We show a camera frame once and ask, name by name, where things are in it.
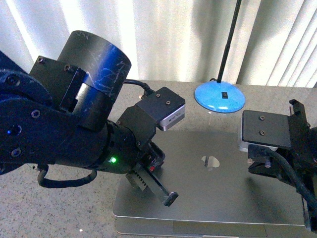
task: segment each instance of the apple logo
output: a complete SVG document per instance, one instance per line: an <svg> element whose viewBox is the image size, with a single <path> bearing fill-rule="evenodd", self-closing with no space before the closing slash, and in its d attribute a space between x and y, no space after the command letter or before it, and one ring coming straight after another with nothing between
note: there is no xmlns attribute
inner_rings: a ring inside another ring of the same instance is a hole
<svg viewBox="0 0 317 238"><path fill-rule="evenodd" d="M219 160L214 156L203 156L202 161L204 161L204 166L208 168L208 171L212 171L213 168L220 166Z"/></svg>

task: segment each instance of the black cable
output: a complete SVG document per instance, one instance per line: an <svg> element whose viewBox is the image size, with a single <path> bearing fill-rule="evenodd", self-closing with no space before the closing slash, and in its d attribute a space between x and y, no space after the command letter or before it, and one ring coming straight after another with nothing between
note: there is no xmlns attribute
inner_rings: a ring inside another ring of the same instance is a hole
<svg viewBox="0 0 317 238"><path fill-rule="evenodd" d="M317 200L315 196L306 188L306 186L304 185L302 180L296 175L295 171L288 163L288 161L283 156L281 156L275 151L272 151L269 148L265 148L264 152L267 155L272 156L282 166L287 176L294 183L296 191L304 197L308 205L313 209L313 215L317 216Z"/></svg>
<svg viewBox="0 0 317 238"><path fill-rule="evenodd" d="M154 93L155 91L152 90L149 85L147 83L143 83L140 82L138 80L134 80L134 79L125 79L124 83L126 84L134 84L134 85L138 85L140 87L142 87L144 89L144 96L147 97L149 95L151 95L152 93Z"/></svg>
<svg viewBox="0 0 317 238"><path fill-rule="evenodd" d="M46 188L66 188L66 187L80 187L82 185L88 184L93 181L97 176L97 171L93 170L91 174L84 178L76 179L76 180L50 180L45 178L45 175L48 173L49 166L38 166L40 169L40 173L38 175L38 183L42 187Z"/></svg>

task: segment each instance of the robotic arm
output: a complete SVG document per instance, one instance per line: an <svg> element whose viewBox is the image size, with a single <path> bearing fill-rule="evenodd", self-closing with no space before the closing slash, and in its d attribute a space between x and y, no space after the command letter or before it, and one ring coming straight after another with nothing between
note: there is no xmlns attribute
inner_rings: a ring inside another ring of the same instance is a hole
<svg viewBox="0 0 317 238"><path fill-rule="evenodd" d="M244 110L242 141L248 146L249 172L295 187L306 229L317 233L317 127L310 128L303 104L290 104L290 116Z"/></svg>
<svg viewBox="0 0 317 238"><path fill-rule="evenodd" d="M185 116L185 100L166 87L154 92L127 80L127 56L84 31L71 33L58 60L39 56L30 74L0 52L0 175L38 164L39 185L81 186L97 171L127 174L133 186L148 186L165 206L177 198L151 173L164 153L151 141ZM124 83L145 89L117 123L107 118ZM85 178L45 178L52 164L92 170Z"/></svg>

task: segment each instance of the granite countertop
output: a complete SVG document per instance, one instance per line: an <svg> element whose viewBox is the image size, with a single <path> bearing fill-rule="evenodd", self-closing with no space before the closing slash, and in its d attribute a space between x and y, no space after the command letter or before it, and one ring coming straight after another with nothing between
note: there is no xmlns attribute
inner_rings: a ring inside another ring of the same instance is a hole
<svg viewBox="0 0 317 238"><path fill-rule="evenodd" d="M154 90L166 86L186 99L186 118L172 130L237 132L242 111L231 114L210 112L199 106L194 90L200 83L147 81ZM317 125L317 91L312 88L285 88L238 85L246 97L243 109L289 114L296 99L305 105L308 122ZM139 101L140 87L124 85L109 119L116 121L124 110ZM49 179L77 179L89 171L50 166ZM116 233L112 204L120 175L99 172L90 184L78 188L46 189L38 185L38 172L24 165L0 177L1 238L133 238Z"/></svg>

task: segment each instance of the green led light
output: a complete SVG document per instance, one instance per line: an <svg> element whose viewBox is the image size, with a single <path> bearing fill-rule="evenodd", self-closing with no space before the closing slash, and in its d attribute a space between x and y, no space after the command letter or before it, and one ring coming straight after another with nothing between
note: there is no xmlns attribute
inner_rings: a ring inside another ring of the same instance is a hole
<svg viewBox="0 0 317 238"><path fill-rule="evenodd" d="M110 162L115 163L115 162L117 162L117 159L115 157L111 157Z"/></svg>

